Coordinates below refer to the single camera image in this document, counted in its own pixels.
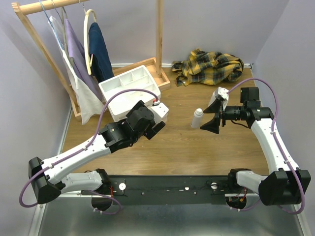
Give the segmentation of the short white bottle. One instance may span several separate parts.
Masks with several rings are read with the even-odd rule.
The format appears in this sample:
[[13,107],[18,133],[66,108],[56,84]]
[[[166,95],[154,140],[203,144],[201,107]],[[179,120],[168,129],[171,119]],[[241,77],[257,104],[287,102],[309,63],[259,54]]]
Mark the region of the short white bottle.
[[203,117],[203,110],[201,108],[197,108],[192,117],[191,128],[197,129],[200,127],[201,120]]

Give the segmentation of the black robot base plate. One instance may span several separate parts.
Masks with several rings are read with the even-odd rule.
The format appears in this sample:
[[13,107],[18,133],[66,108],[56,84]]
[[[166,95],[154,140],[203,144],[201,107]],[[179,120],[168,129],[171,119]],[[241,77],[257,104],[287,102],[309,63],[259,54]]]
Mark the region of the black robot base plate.
[[242,187],[231,186],[228,176],[110,175],[114,198],[127,205],[224,205]]

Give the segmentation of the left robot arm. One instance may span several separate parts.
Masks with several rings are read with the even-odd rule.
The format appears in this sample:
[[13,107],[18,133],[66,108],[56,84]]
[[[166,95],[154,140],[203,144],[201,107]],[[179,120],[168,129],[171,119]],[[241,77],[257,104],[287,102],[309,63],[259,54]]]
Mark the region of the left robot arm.
[[148,108],[139,101],[125,119],[106,124],[84,143],[51,158],[31,159],[29,178],[37,203],[49,203],[62,193],[78,190],[108,192],[110,180],[103,169],[90,173],[74,171],[99,157],[133,146],[142,136],[150,140],[165,127],[168,112],[163,103]]

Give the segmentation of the tall white bottle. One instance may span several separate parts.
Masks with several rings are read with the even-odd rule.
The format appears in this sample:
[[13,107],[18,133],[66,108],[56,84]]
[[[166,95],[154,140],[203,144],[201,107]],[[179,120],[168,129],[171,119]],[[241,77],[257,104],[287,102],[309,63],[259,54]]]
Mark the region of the tall white bottle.
[[214,96],[211,96],[208,106],[210,107],[215,102],[215,100],[216,98]]

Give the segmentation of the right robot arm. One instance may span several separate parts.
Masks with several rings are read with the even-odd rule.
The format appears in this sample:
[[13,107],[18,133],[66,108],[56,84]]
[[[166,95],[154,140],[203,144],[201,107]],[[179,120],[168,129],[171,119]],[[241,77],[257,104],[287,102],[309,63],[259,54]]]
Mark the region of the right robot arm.
[[214,114],[202,130],[218,134],[226,121],[245,121],[257,138],[267,161],[269,174],[261,176],[249,169],[232,169],[226,181],[233,193],[246,188],[259,195],[266,206],[296,205],[302,203],[311,181],[310,173],[301,170],[285,147],[271,109],[262,107],[257,87],[241,88],[241,106],[229,106],[228,90],[219,87],[211,97],[205,114]]

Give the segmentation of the white drawer organizer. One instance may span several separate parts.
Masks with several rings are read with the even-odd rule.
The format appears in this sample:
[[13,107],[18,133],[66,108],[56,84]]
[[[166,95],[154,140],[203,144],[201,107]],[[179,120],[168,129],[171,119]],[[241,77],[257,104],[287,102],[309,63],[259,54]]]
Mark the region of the white drawer organizer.
[[[139,66],[104,82],[99,83],[100,90],[105,101],[108,101],[120,91],[128,89],[145,89],[161,98],[161,92],[145,66]],[[142,100],[148,108],[152,106],[155,97],[146,92],[129,91],[115,97],[108,105],[114,121],[120,121],[126,118],[127,113]]]

